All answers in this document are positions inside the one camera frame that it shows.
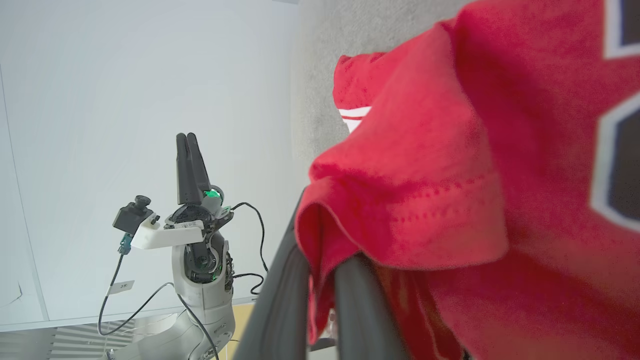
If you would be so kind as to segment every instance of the red shirt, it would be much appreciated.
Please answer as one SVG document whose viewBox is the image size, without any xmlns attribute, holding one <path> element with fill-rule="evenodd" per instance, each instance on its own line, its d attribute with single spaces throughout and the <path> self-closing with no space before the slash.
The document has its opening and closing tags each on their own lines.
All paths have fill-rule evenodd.
<svg viewBox="0 0 640 360">
<path fill-rule="evenodd" d="M 311 340 L 362 251 L 416 359 L 640 359 L 639 16 L 478 1 L 342 58 L 338 107 L 371 109 L 299 207 Z"/>
</svg>

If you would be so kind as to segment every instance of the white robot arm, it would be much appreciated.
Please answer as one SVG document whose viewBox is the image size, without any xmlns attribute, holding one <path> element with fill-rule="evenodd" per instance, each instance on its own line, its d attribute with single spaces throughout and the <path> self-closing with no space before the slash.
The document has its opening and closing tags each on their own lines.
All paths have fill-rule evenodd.
<svg viewBox="0 0 640 360">
<path fill-rule="evenodd" d="M 168 330 L 110 350 L 105 360 L 216 359 L 236 329 L 232 258 L 228 241 L 219 232 L 233 212 L 222 207 L 224 194 L 209 183 L 195 135 L 178 134 L 177 147 L 182 206 L 161 228 L 160 216 L 147 208 L 151 200 L 137 196 L 120 209 L 113 226 L 126 233 L 119 250 L 123 256 L 129 244 L 139 249 L 172 248 L 173 285 L 187 311 Z"/>
</svg>

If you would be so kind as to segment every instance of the stitching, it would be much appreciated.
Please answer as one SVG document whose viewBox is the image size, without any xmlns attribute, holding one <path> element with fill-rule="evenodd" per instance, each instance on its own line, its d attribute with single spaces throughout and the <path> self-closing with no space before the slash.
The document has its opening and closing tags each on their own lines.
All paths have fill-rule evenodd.
<svg viewBox="0 0 640 360">
<path fill-rule="evenodd" d="M 489 177 L 492 177 L 494 175 L 496 175 L 496 171 L 494 169 L 490 169 L 489 171 L 480 174 L 478 176 L 475 177 L 470 177 L 466 180 L 463 181 L 455 181 L 452 184 L 449 184 L 447 186 L 431 186 L 429 187 L 427 190 L 423 190 L 421 192 L 418 193 L 414 193 L 411 194 L 411 200 L 417 200 L 417 199 L 424 199 L 424 198 L 431 198 L 431 197 L 438 197 L 441 195 L 446 195 L 449 192 L 452 191 L 460 191 L 463 190 L 466 187 L 475 185 L 476 183 L 483 183 L 485 182 Z M 377 207 L 377 206 L 389 206 L 389 205 L 393 205 L 393 203 L 389 203 L 389 202 L 383 202 L 382 199 L 376 198 L 373 200 L 368 200 L 368 201 L 363 201 L 359 204 L 359 208 L 364 209 L 364 208 L 368 208 L 368 207 Z"/>
<path fill-rule="evenodd" d="M 480 209 L 486 208 L 487 206 L 493 205 L 498 201 L 501 201 L 502 197 L 500 195 L 495 195 L 489 198 L 478 199 L 473 202 L 473 204 L 466 204 L 465 206 L 452 208 L 449 207 L 447 209 L 433 209 L 430 211 L 425 211 L 423 213 L 409 213 L 403 216 L 394 216 L 388 213 L 379 214 L 379 213 L 364 213 L 360 214 L 363 217 L 367 217 L 369 219 L 373 219 L 374 221 L 382 221 L 382 222 L 396 222 L 404 224 L 406 222 L 420 222 L 420 221 L 429 221 L 434 219 L 448 218 L 451 216 L 459 216 L 460 213 L 471 214 L 473 212 L 477 212 Z"/>
</svg>

